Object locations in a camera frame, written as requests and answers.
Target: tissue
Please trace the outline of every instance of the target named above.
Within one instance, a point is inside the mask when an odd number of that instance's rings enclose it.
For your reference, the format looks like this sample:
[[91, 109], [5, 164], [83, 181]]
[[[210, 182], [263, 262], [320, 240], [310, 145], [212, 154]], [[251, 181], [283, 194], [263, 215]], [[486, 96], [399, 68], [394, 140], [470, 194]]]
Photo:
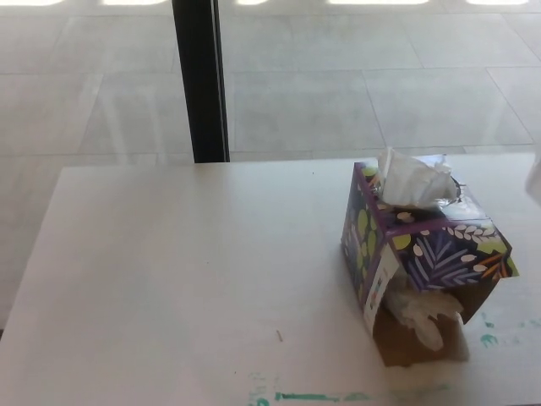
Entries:
[[450, 294], [437, 290], [415, 292], [407, 284], [407, 274], [397, 272], [389, 281], [383, 298], [384, 306], [404, 326], [412, 328], [418, 340], [432, 351], [443, 348], [440, 330], [432, 319], [445, 315], [457, 320], [462, 305]]
[[451, 168], [442, 156], [434, 166], [388, 148], [378, 158], [380, 198], [388, 205], [429, 209], [456, 198]]

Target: white object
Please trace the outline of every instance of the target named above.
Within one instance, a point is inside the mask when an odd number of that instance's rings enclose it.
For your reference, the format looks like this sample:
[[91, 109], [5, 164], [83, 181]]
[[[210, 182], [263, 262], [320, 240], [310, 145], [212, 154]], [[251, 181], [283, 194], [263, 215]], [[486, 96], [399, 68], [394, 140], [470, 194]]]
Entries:
[[535, 158], [532, 169], [526, 178], [526, 190], [541, 205], [541, 156]]
[[394, 206], [431, 208], [456, 198], [456, 186], [445, 158], [434, 166], [387, 148], [378, 158], [381, 199]]
[[462, 305], [450, 294], [437, 290], [415, 292], [407, 285], [404, 271], [395, 274], [383, 297], [384, 306], [404, 326], [412, 328], [419, 341], [432, 351], [443, 348], [443, 339], [433, 322], [438, 315], [458, 320]]
[[2, 406], [538, 403], [533, 155], [448, 160], [521, 273], [463, 328], [469, 362], [382, 365], [338, 247], [352, 160], [70, 168], [0, 340]]

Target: floor tile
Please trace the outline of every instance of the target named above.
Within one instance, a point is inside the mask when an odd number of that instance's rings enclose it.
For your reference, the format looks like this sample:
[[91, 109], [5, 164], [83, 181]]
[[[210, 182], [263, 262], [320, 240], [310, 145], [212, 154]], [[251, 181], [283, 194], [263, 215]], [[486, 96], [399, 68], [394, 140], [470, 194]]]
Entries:
[[499, 14], [408, 15], [402, 20], [425, 68], [540, 64]]
[[484, 69], [370, 71], [365, 78], [387, 145], [532, 142]]
[[442, 13], [440, 0], [221, 0], [221, 12], [236, 15], [348, 15]]
[[0, 18], [0, 73], [40, 73], [66, 21], [63, 17]]
[[539, 13], [539, 0], [441, 0], [449, 13]]
[[158, 154], [158, 165], [187, 165], [194, 163], [194, 154]]
[[341, 151], [314, 151], [314, 159], [342, 159], [342, 158], [373, 158], [383, 152], [385, 148], [368, 148], [366, 150]]
[[232, 152], [231, 162], [252, 161], [296, 161], [311, 159], [310, 151], [278, 151], [278, 152]]
[[6, 326], [9, 312], [14, 305], [19, 285], [20, 280], [0, 282], [0, 326], [3, 328]]
[[100, 75], [0, 75], [0, 155], [75, 153]]
[[465, 146], [468, 154], [506, 154], [509, 152], [535, 152], [536, 145], [476, 145]]
[[172, 17], [73, 17], [47, 65], [55, 73], [170, 72]]
[[541, 14], [507, 14], [505, 19], [541, 58]]
[[293, 70], [294, 50], [287, 17], [221, 19], [224, 70], [258, 72]]
[[171, 0], [3, 0], [0, 15], [172, 15]]
[[191, 139], [178, 74], [107, 74], [81, 154], [190, 153]]
[[236, 151], [384, 146], [357, 72], [235, 75]]
[[461, 146], [431, 146], [424, 148], [396, 148], [397, 151], [409, 156], [422, 155], [460, 155], [466, 151]]
[[541, 133], [541, 68], [491, 68], [489, 74], [528, 131]]
[[291, 17], [291, 22], [301, 70], [421, 67], [395, 17]]
[[98, 154], [59, 156], [63, 167], [115, 167], [123, 165], [156, 165], [156, 154]]

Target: label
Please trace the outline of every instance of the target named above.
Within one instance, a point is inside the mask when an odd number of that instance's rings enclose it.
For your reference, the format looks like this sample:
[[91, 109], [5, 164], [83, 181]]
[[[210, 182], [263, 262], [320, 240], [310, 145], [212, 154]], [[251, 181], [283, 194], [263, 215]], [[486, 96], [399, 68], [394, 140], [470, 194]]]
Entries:
[[386, 244], [381, 250], [381, 260], [378, 269], [375, 271], [374, 281], [370, 287], [369, 296], [364, 304], [363, 316], [370, 334], [372, 334], [372, 330], [374, 329], [375, 316], [380, 308], [383, 293], [399, 267], [400, 264], [396, 260], [395, 253], [391, 246]]

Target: green marker mark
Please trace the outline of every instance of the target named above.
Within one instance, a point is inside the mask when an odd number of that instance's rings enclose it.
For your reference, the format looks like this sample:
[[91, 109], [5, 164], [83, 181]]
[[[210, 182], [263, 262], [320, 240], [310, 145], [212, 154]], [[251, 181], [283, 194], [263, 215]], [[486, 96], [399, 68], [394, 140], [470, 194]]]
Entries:
[[490, 321], [487, 321], [487, 315], [485, 313], [481, 313], [481, 317], [483, 317], [484, 325], [488, 328], [494, 328], [494, 323], [491, 323]]
[[342, 401], [343, 402], [357, 402], [360, 400], [370, 400], [370, 399], [371, 397], [367, 395], [366, 393], [354, 392], [354, 393], [349, 393], [348, 395], [344, 396], [342, 398]]
[[323, 402], [340, 402], [335, 396], [321, 395], [318, 393], [279, 393], [276, 392], [275, 400], [320, 400]]
[[490, 346], [498, 345], [498, 338], [494, 337], [492, 334], [484, 334], [481, 337], [481, 343], [483, 343], [485, 348]]

